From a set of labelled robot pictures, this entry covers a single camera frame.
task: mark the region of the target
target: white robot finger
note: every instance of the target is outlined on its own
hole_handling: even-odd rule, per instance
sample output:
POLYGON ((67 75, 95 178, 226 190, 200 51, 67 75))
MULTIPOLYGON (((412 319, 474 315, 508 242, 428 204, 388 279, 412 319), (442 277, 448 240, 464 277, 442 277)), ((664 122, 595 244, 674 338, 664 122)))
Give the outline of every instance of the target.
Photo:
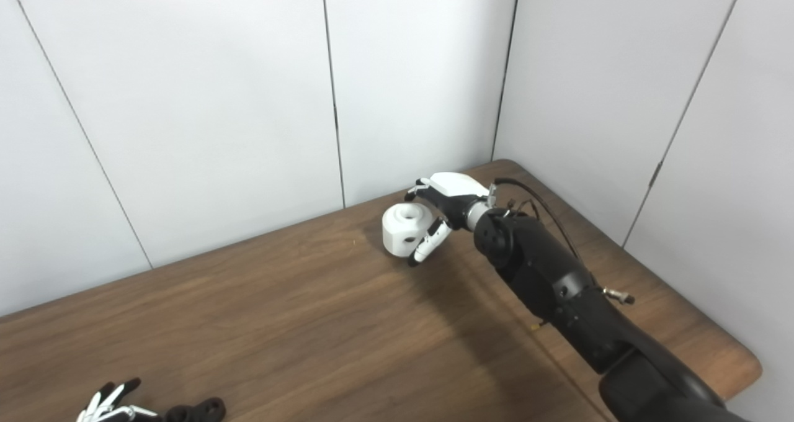
POLYGON ((451 232, 452 228, 449 227, 443 218, 436 218, 433 225, 427 229, 427 235, 419 242, 419 246, 416 246, 414 252, 408 257, 408 266, 418 266, 433 253, 436 247, 440 246, 442 242, 445 241, 451 232))

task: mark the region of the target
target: black cable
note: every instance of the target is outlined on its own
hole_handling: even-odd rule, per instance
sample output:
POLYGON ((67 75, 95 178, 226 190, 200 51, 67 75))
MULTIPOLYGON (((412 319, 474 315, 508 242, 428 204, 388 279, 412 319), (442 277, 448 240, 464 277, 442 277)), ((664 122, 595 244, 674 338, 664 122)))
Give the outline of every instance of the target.
POLYGON ((568 232, 565 231, 564 227, 562 227, 562 223, 560 222, 560 220, 556 217, 555 213, 552 212, 551 208, 548 207, 548 204, 545 202, 545 200, 538 193, 536 193, 531 187, 528 187, 527 185, 523 184, 522 182, 517 181, 516 179, 508 179, 508 178, 502 177, 502 178, 499 178, 499 179, 494 179, 494 184, 497 185, 497 186, 499 186, 500 184, 511 184, 513 186, 517 186, 517 187, 527 191, 530 195, 532 195, 534 197, 534 199, 537 200, 539 204, 541 204, 541 206, 547 212, 547 214, 549 216, 551 216, 551 219, 554 221, 554 224, 556 225, 556 227, 558 227, 560 229, 560 233, 562 235, 562 238, 565 239, 565 243, 567 243, 568 244, 568 248, 571 249, 571 253, 573 253, 573 257, 576 258, 576 259, 581 260, 581 257, 579 257, 579 251, 576 250, 576 247, 573 245, 573 242, 571 241, 571 238, 568 236, 568 232))

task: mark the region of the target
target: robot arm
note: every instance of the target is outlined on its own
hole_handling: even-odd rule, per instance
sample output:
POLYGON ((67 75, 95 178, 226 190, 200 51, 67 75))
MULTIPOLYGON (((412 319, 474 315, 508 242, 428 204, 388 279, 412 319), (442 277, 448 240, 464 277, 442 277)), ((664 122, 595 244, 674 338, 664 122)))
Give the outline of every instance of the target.
MULTIPOLYGON (((525 185, 502 182, 518 184, 540 199, 525 185)), ((476 249, 527 309, 551 323, 593 371, 603 374, 599 393, 620 422, 743 420, 728 413, 697 374, 609 302, 633 298, 601 287, 573 246, 562 246, 538 219, 494 207, 494 193, 496 186, 486 189, 462 174, 420 179, 406 200, 425 198, 442 217, 409 264, 419 264, 451 230, 469 230, 476 249), (448 228, 443 238, 434 236, 442 226, 448 228)))

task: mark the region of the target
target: white robotic hand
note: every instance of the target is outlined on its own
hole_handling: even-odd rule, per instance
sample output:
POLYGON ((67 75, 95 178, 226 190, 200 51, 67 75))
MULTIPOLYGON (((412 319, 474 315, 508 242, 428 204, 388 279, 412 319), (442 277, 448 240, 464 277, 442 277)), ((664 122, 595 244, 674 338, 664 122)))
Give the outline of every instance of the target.
POLYGON ((477 220, 493 207, 494 187, 485 188, 476 179, 460 173, 435 173, 429 179, 419 179, 408 190, 405 201, 420 197, 436 207, 442 216, 436 218, 408 257, 409 266, 418 266, 453 230, 473 230, 477 220))
POLYGON ((124 382, 114 388, 112 382, 97 391, 83 411, 77 416, 77 422, 128 422, 130 420, 160 422, 162 418, 153 411, 135 405, 125 405, 116 408, 124 396, 134 391, 141 385, 141 379, 124 382))

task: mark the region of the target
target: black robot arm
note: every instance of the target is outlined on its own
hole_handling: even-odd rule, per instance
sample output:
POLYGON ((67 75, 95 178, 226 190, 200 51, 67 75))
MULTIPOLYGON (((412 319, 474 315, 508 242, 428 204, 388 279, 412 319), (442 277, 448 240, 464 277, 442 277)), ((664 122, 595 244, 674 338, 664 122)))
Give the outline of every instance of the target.
POLYGON ((610 303, 586 267, 538 219, 491 208, 474 245, 516 297, 551 323, 598 374, 620 422, 740 422, 720 397, 610 303))

